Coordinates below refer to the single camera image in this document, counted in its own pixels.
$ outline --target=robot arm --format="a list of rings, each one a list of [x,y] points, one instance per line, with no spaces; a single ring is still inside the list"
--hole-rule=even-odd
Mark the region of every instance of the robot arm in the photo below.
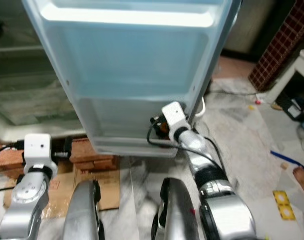
[[[0,225],[0,240],[37,238],[41,213],[48,203],[49,181],[57,174],[48,134],[26,135],[24,159],[25,175],[12,191],[11,204]]]
[[[224,171],[212,161],[205,139],[191,131],[180,104],[173,102],[163,107],[162,112],[170,129],[170,140],[200,153],[186,151],[200,194],[200,217],[207,240],[256,239],[250,210],[236,195]]]

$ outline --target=refrigerator back panel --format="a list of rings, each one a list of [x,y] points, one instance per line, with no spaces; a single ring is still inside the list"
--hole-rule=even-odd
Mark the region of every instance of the refrigerator back panel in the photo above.
[[[147,144],[149,119],[172,101],[196,108],[240,0],[23,4],[93,147],[169,157]]]

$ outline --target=human foot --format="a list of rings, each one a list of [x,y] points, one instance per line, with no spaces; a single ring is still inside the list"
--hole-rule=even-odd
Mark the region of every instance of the human foot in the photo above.
[[[302,166],[299,166],[293,170],[293,174],[296,178],[296,180],[301,185],[302,189],[304,190],[304,168]]]

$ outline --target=marble floor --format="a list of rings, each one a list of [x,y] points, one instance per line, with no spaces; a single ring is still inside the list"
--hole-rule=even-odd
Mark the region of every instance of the marble floor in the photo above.
[[[246,78],[252,67],[252,63],[221,58],[220,69],[214,75],[211,90],[254,92],[255,89]],[[251,211],[258,216],[255,219],[259,228],[258,236],[269,236],[272,240],[303,240],[303,214],[296,216],[298,226],[293,226],[294,238],[290,234],[286,236],[286,229],[292,229],[292,225],[284,227],[282,223],[275,225],[275,228],[277,232],[284,234],[274,237],[272,230],[267,230],[266,226],[273,223],[266,222],[264,216],[259,215],[269,209],[267,206],[271,209],[276,208],[272,205],[275,202],[271,201],[272,191],[278,186],[283,174],[280,168],[282,161],[271,155],[270,149],[279,152],[291,151],[287,139],[276,137],[278,134],[281,135],[282,131],[270,126],[270,122],[275,119],[268,119],[273,118],[269,107],[256,106],[255,96],[210,93],[206,95],[205,101],[206,112],[196,123],[196,129],[217,143],[229,179],[237,187],[237,193],[249,205]],[[210,145],[209,149],[212,156],[217,159]],[[173,159],[125,157],[121,160],[120,169],[120,208],[100,212],[107,240],[151,239],[152,220],[160,202],[159,192],[165,177],[175,177],[184,181],[198,211],[198,191],[182,152],[178,152]],[[3,193],[0,193],[0,206],[2,196]],[[0,208],[0,220],[3,214],[4,210]],[[64,218],[44,220],[38,239],[60,239],[63,223]],[[205,238],[200,224],[198,226],[200,239],[203,240]]]

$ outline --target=brick wall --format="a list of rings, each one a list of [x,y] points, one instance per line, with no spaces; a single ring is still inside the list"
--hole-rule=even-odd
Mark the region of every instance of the brick wall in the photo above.
[[[297,0],[248,79],[259,91],[266,90],[304,41],[304,0]]]

